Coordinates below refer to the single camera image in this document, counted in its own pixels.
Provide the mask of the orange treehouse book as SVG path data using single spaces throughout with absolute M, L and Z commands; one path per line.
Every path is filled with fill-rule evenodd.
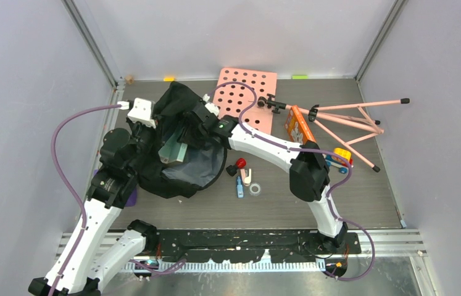
M 284 128 L 292 142 L 300 144 L 306 144 L 309 141 L 316 142 L 305 117 L 296 105 L 289 108 Z

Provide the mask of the teal spine book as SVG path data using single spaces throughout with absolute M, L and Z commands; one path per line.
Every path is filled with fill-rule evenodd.
M 166 165 L 179 165 L 185 161 L 188 145 L 180 142 L 183 128 L 177 128 L 159 150 L 160 161 Z

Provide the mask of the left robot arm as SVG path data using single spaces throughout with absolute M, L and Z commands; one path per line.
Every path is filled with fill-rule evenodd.
M 150 155 L 156 131 L 141 123 L 116 128 L 103 139 L 101 167 L 83 202 L 84 217 L 45 277 L 31 281 L 32 295 L 101 295 L 112 278 L 136 255 L 151 255 L 159 236 L 155 226 L 134 220 L 100 257 L 99 247 L 138 185 L 137 172 Z

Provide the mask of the black student backpack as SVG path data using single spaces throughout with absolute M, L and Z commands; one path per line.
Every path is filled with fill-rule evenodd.
M 184 113 L 202 102 L 202 97 L 186 85 L 170 83 L 168 89 L 155 103 L 153 118 L 160 127 L 162 142 L 177 128 L 183 128 Z M 160 161 L 159 150 L 149 149 L 138 169 L 138 185 L 145 191 L 169 199 L 192 197 L 211 186 L 223 173 L 227 149 L 221 139 L 210 133 L 204 148 L 188 146 L 185 161 L 179 165 L 166 165 Z

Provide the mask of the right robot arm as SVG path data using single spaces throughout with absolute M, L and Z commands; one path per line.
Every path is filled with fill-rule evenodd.
M 240 118 L 218 118 L 217 110 L 211 103 L 198 103 L 185 112 L 187 138 L 201 142 L 217 140 L 226 149 L 255 155 L 281 168 L 289 175 L 291 193 L 308 203 L 323 249 L 336 253 L 343 248 L 348 227 L 331 196 L 334 186 L 330 184 L 326 152 L 312 141 L 298 144 L 265 134 Z

